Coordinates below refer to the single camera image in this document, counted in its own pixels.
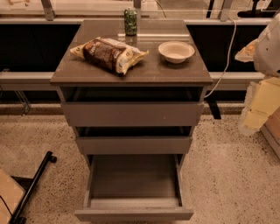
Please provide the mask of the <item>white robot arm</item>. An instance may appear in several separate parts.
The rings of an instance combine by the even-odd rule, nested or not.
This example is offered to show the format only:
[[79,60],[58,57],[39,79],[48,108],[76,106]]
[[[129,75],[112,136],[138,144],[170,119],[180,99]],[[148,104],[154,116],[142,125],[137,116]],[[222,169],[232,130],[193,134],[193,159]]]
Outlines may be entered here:
[[250,136],[280,107],[280,14],[234,58],[241,62],[253,61],[255,70],[265,75],[258,83],[249,84],[241,112],[239,131]]

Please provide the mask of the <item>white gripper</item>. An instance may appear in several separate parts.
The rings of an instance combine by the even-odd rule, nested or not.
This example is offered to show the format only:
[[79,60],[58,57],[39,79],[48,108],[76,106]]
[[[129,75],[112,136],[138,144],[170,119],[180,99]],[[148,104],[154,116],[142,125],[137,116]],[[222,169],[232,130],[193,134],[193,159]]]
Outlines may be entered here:
[[[258,40],[254,39],[244,46],[234,59],[240,62],[253,62]],[[241,112],[239,131],[250,136],[260,130],[269,117],[280,107],[280,79],[270,77],[248,86]]]

